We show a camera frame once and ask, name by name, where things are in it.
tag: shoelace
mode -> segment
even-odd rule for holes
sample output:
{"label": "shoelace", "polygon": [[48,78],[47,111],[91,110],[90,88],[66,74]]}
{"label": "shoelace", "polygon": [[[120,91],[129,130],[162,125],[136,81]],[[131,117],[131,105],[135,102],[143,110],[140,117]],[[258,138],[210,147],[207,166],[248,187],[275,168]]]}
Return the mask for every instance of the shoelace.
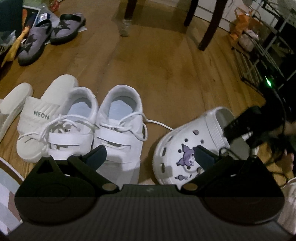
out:
{"label": "shoelace", "polygon": [[[87,117],[84,117],[82,115],[59,115],[57,118],[55,118],[54,120],[48,122],[47,124],[45,124],[43,126],[43,128],[41,129],[40,132],[28,132],[28,133],[25,133],[23,135],[21,135],[19,137],[19,140],[22,139],[23,137],[25,136],[30,136],[30,135],[37,135],[36,138],[32,137],[33,139],[39,141],[39,142],[47,142],[46,138],[47,138],[47,134],[50,132],[50,130],[52,128],[54,128],[55,126],[57,125],[60,125],[60,124],[64,124],[66,122],[70,123],[72,126],[74,126],[78,131],[80,131],[80,128],[79,126],[77,125],[77,123],[75,123],[75,121],[72,121],[72,120],[69,120],[67,118],[69,117],[75,117],[75,118],[78,118],[78,119],[81,119],[85,122],[88,123],[88,125],[92,128],[95,128],[95,125],[92,124]],[[59,131],[61,131],[62,133],[65,133],[64,130],[62,128],[59,129]]]}
{"label": "shoelace", "polygon": [[147,138],[148,138],[148,130],[147,130],[147,126],[145,125],[145,123],[143,123],[143,127],[144,127],[144,138],[141,136],[141,134],[137,133],[137,132],[134,132],[132,130],[132,126],[123,126],[124,123],[125,123],[125,120],[130,118],[131,116],[134,116],[134,115],[141,115],[143,118],[144,118],[144,121],[145,122],[151,122],[151,123],[155,123],[155,124],[158,124],[158,125],[161,125],[163,127],[165,127],[166,129],[169,129],[171,131],[173,131],[174,129],[168,127],[167,125],[161,123],[161,122],[158,122],[158,121],[155,121],[155,120],[149,120],[146,118],[146,116],[144,115],[143,112],[133,112],[129,115],[127,115],[126,117],[122,118],[120,121],[119,121],[119,125],[116,126],[116,125],[109,125],[109,124],[105,124],[105,123],[100,123],[99,125],[102,126],[102,127],[107,127],[107,128],[114,128],[115,130],[117,131],[120,131],[120,132],[127,132],[127,131],[130,131],[139,141],[146,141]]}

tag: green light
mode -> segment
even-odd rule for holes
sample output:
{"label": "green light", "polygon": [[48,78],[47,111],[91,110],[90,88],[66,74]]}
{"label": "green light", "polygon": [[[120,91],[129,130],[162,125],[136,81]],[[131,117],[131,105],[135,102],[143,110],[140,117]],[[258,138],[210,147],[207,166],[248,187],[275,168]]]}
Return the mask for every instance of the green light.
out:
{"label": "green light", "polygon": [[268,85],[271,87],[271,82],[267,79],[266,76],[265,76],[265,78],[266,78],[266,81],[267,81]]}

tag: wooden floor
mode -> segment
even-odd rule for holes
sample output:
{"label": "wooden floor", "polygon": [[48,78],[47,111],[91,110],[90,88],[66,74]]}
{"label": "wooden floor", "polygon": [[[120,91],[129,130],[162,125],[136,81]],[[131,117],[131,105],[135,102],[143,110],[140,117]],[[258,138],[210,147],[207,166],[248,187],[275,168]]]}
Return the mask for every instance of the wooden floor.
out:
{"label": "wooden floor", "polygon": [[[0,99],[15,86],[28,82],[40,98],[62,74],[74,75],[80,86],[90,88],[100,104],[115,85],[126,84],[140,94],[147,118],[172,128],[181,126],[216,106],[239,115],[264,100],[239,79],[228,33],[218,29],[208,48],[197,44],[208,23],[194,17],[183,26],[186,13],[151,1],[136,7],[130,37],[120,37],[118,27],[126,2],[119,0],[65,0],[58,15],[82,12],[87,31],[70,43],[47,45],[37,62],[20,67],[17,61],[0,70]],[[0,156],[26,177],[33,164],[18,157],[17,118],[0,143]],[[152,156],[167,129],[147,124],[149,137],[143,145],[139,183],[156,183]]]}

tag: dark wooden leg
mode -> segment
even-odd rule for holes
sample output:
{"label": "dark wooden leg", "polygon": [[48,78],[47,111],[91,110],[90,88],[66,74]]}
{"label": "dark wooden leg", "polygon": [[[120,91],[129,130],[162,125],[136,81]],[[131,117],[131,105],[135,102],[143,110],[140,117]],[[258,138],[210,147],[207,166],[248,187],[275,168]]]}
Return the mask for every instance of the dark wooden leg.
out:
{"label": "dark wooden leg", "polygon": [[204,51],[206,47],[209,45],[209,43],[211,42],[214,36],[214,33],[216,32],[219,26],[226,3],[227,3],[227,0],[216,0],[215,10],[213,13],[212,20],[210,22],[209,27],[207,28],[207,31],[204,37],[202,38],[200,44],[198,45],[199,50]]}
{"label": "dark wooden leg", "polygon": [[184,26],[185,27],[188,27],[190,22],[192,21],[192,18],[194,16],[197,5],[198,5],[198,0],[191,0],[190,8],[189,8],[189,11],[187,13],[186,19],[184,21]]}
{"label": "dark wooden leg", "polygon": [[124,15],[124,19],[132,20],[133,12],[135,10],[136,4],[138,0],[128,0],[128,5],[126,6],[126,13]]}

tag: gray clog with star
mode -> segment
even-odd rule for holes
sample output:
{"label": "gray clog with star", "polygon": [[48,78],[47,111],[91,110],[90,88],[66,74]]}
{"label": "gray clog with star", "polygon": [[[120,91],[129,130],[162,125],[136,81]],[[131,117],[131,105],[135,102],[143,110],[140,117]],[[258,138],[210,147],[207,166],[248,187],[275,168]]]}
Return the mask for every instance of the gray clog with star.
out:
{"label": "gray clog with star", "polygon": [[48,19],[30,29],[25,45],[21,48],[18,56],[18,63],[21,66],[32,64],[39,59],[52,30],[52,23]]}
{"label": "gray clog with star", "polygon": [[86,23],[82,13],[62,14],[59,18],[60,22],[52,31],[50,42],[52,44],[62,44],[74,39],[80,27]]}

